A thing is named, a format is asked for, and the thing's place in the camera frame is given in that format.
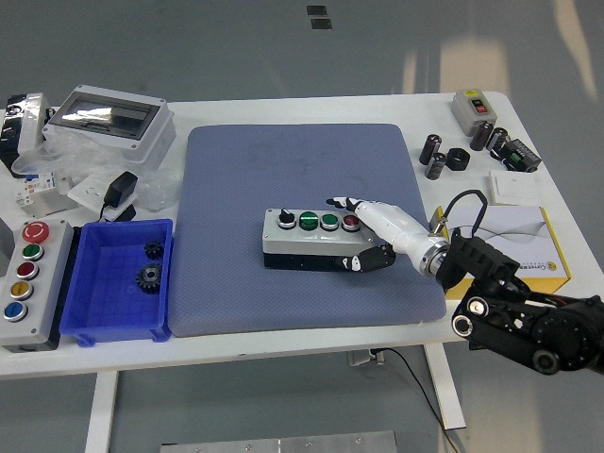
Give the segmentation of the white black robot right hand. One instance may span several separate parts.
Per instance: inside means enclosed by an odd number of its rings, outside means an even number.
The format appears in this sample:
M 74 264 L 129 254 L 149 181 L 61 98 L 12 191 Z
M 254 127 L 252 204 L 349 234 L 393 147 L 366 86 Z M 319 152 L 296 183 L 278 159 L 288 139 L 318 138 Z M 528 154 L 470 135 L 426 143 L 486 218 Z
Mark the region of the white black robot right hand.
M 327 203 L 352 211 L 396 254 L 407 255 L 422 275 L 435 276 L 448 250 L 448 242 L 428 230 L 400 207 L 351 197 L 329 198 Z

